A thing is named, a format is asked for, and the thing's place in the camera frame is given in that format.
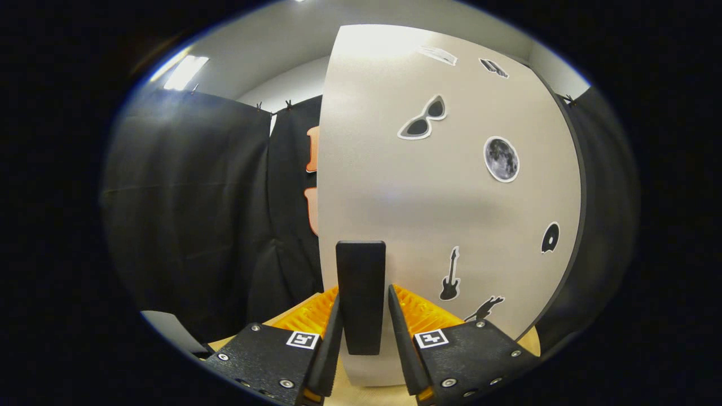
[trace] black rectangular block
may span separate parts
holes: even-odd
[[[336,272],[349,354],[378,355],[386,291],[386,244],[339,241]]]

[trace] ceiling light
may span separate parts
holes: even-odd
[[[161,77],[165,72],[168,71],[168,69],[172,68],[173,65],[177,64],[181,59],[183,59],[184,56],[188,55],[188,51],[191,50],[191,47],[187,47],[186,49],[182,50],[181,52],[178,52],[174,57],[171,59],[168,59],[168,62],[165,62],[163,66],[161,66],[150,78],[149,82],[155,82],[158,80],[159,77]]]
[[[163,86],[166,90],[183,90],[186,88],[188,82],[191,81],[193,76],[198,73],[203,65],[208,62],[208,58],[205,56],[193,56],[188,55],[175,67],[173,73],[170,74],[168,81]]]

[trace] white curved board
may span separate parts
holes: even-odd
[[[455,64],[420,53],[422,46],[445,51]],[[493,61],[494,69],[480,59]],[[443,114],[422,111],[436,95],[443,97]],[[416,117],[431,126],[430,134],[419,123],[411,132],[423,137],[400,137]],[[387,284],[462,319],[473,320],[493,297],[481,316],[515,340],[535,322],[569,264],[581,205],[572,135],[535,73],[449,35],[343,26],[326,73],[320,128],[318,237],[325,288],[337,285],[336,242],[382,240]],[[512,146],[516,166],[510,170],[516,173],[499,169],[506,162],[503,148],[496,158],[485,157],[491,137]],[[487,165],[489,159],[494,165]],[[554,249],[542,253],[554,222],[560,230]],[[456,278],[457,294],[442,300],[443,281]],[[384,309],[380,355],[349,355],[342,346],[354,385],[404,383]]]

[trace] black curtain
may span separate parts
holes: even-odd
[[[175,314],[202,342],[262,320],[249,298],[279,293],[257,282],[278,272],[266,196],[270,120],[232,100],[156,90],[116,124],[101,191],[116,270],[139,310]]]
[[[277,112],[269,140],[268,199],[271,246],[277,255],[280,273],[254,275],[250,311],[260,320],[270,319],[304,301],[315,292],[323,292],[318,237],[308,222],[308,203],[304,190],[316,187],[316,174],[306,172],[310,160],[309,129],[321,117],[321,96],[305,100]],[[265,292],[276,290],[272,298]]]
[[[569,276],[536,324],[542,353],[584,330],[609,302],[632,260],[640,217],[632,149],[609,104],[595,87],[560,102],[584,161],[586,216]]]

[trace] sticker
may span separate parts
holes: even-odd
[[[314,173],[318,170],[318,129],[319,127],[315,126],[306,132],[311,142],[311,158],[308,164],[306,164],[306,172],[308,173]]]
[[[458,259],[458,247],[455,246],[451,250],[451,262],[449,264],[449,275],[445,276],[441,280],[441,293],[439,299],[442,301],[452,301],[458,296],[458,284],[461,281],[459,278],[454,277],[456,273],[456,260]]]
[[[491,313],[492,313],[492,307],[494,305],[501,303],[504,301],[504,296],[492,296],[488,301],[485,301],[484,304],[479,306],[477,311],[474,312],[471,316],[464,319],[464,321],[469,321],[471,319],[474,320],[481,320],[486,319]]]
[[[557,248],[557,242],[559,241],[559,223],[552,222],[547,227],[547,231],[544,232],[544,239],[541,240],[541,253],[552,252]]]
[[[516,149],[502,137],[490,137],[484,144],[484,161],[487,169],[499,182],[508,183],[519,173],[519,157]]]
[[[441,95],[436,95],[424,106],[421,114],[408,120],[399,130],[399,138],[424,139],[431,135],[430,120],[446,118],[446,103]]]
[[[416,333],[416,342],[419,343],[419,348],[436,347],[437,345],[448,344],[449,340],[446,339],[441,329],[436,329],[425,333]]]
[[[318,235],[318,192],[316,188],[308,188],[303,191],[303,196],[306,196],[308,203],[308,224],[311,226],[311,231]]]
[[[441,48],[434,48],[432,46],[422,45],[419,47],[418,52],[422,55],[428,56],[429,58],[436,59],[437,61],[442,61],[443,63],[449,64],[451,66],[456,66],[456,62],[458,61],[458,58],[456,58],[454,55],[451,55],[449,52],[444,51]]]
[[[499,76],[503,77],[504,79],[509,79],[509,74],[506,73],[506,72],[504,72],[504,69],[501,69],[501,68],[499,67],[499,64],[497,64],[496,62],[492,61],[491,59],[481,59],[481,58],[479,58],[479,62],[481,62],[482,65],[484,65],[484,68],[486,68],[487,71],[492,72],[492,73],[496,73],[496,74],[498,74]]]
[[[316,347],[319,337],[320,335],[316,333],[293,332],[286,345],[312,350]]]

